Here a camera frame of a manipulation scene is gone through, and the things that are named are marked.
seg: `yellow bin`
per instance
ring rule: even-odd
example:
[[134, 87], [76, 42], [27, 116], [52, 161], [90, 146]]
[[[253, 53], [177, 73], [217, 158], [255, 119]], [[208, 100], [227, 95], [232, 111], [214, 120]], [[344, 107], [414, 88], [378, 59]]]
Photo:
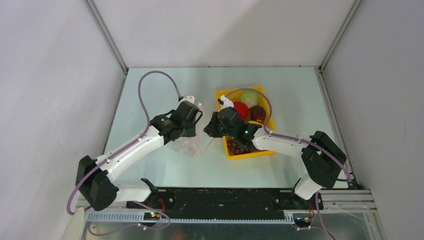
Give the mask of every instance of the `yellow bin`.
[[[249, 89], [254, 89], [254, 90], [258, 90], [259, 92], [261, 92], [261, 93], [263, 93], [263, 94], [265, 95], [265, 93], [264, 93], [264, 89], [263, 89], [261, 86], [248, 86], [247, 88], [249, 88]], [[234, 90], [236, 90], [236, 89], [237, 89], [237, 88], [217, 91], [217, 92], [215, 92], [215, 98], [216, 98], [216, 99], [219, 99], [222, 95], [227, 95], [227, 94], [229, 94], [230, 92], [232, 92], [232, 91], [234, 91]], [[235, 92], [235, 93], [231, 94], [230, 96], [228, 96], [228, 98], [229, 98], [231, 101], [233, 101], [233, 102], [234, 102], [234, 101], [239, 101], [240, 96], [242, 95], [242, 92], [243, 92], [242, 90], [241, 90], [241, 91], [238, 91], [238, 92]], [[261, 106], [261, 107], [263, 107], [263, 108], [265, 109], [266, 116], [268, 117], [268, 116], [269, 116], [269, 114], [270, 114], [270, 106], [268, 106], [267, 101], [266, 101], [266, 100], [265, 100], [262, 96], [260, 96], [260, 97], [259, 97], [259, 103], [258, 103], [258, 106]], [[216, 108], [218, 109], [218, 111], [219, 111], [219, 110], [220, 110], [220, 108], [221, 108], [221, 106], [220, 106], [220, 104], [218, 103], [218, 101], [216, 101]], [[244, 120], [245, 120], [245, 122], [248, 122], [248, 121], [250, 120], [250, 114], [249, 114], [249, 116], [248, 116], [246, 119], [244, 119]], [[275, 129], [276, 129], [276, 127], [275, 127], [275, 125], [274, 125], [274, 121], [273, 121], [273, 118], [272, 118], [272, 117], [269, 119], [269, 121], [268, 121], [268, 123], [266, 124], [266, 126], [267, 126], [269, 129], [272, 129], [272, 130], [275, 130]], [[231, 139], [231, 138], [226, 137], [226, 136], [224, 136], [224, 137], [222, 138], [222, 141], [223, 141], [223, 144], [224, 144], [225, 155], [226, 155], [226, 157], [227, 157], [229, 160], [236, 160], [236, 159], [250, 158], [250, 157], [262, 156], [262, 155], [269, 155], [269, 154], [274, 154], [274, 153], [275, 153], [274, 151], [259, 151], [259, 150], [256, 150], [256, 151], [251, 152], [251, 153], [244, 153], [244, 154], [234, 155], [232, 152], [229, 152], [229, 151], [228, 151], [228, 148], [227, 148], [227, 140], [230, 140], [230, 139]]]

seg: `floor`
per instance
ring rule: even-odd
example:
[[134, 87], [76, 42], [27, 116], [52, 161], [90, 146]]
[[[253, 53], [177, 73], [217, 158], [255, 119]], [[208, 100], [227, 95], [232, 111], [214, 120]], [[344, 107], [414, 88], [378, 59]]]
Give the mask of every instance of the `floor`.
[[[121, 180], [147, 178], [161, 187], [292, 188], [306, 173], [300, 159], [276, 153], [228, 160], [222, 140], [211, 142], [202, 132], [211, 113], [217, 110], [214, 93], [218, 90], [260, 85], [272, 104], [276, 132], [312, 135], [320, 130], [334, 138], [313, 67], [130, 68], [106, 151], [117, 148], [145, 128], [147, 121], [137, 88], [140, 77], [151, 70], [169, 74], [181, 95], [195, 96], [196, 103], [202, 103], [204, 116], [194, 139], [202, 154], [187, 156], [167, 144], [128, 168], [119, 177]], [[151, 118], [178, 106], [174, 86], [161, 74], [152, 74], [143, 81], [141, 95]], [[337, 182], [334, 187], [347, 188], [347, 184]]]

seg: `green vegetable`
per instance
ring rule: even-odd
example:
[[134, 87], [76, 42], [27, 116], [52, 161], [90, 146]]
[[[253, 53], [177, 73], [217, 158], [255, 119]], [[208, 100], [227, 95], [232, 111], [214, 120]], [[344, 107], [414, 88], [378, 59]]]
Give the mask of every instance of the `green vegetable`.
[[259, 103], [259, 94], [254, 91], [244, 91], [241, 93], [240, 102], [246, 104], [248, 108], [252, 108]]

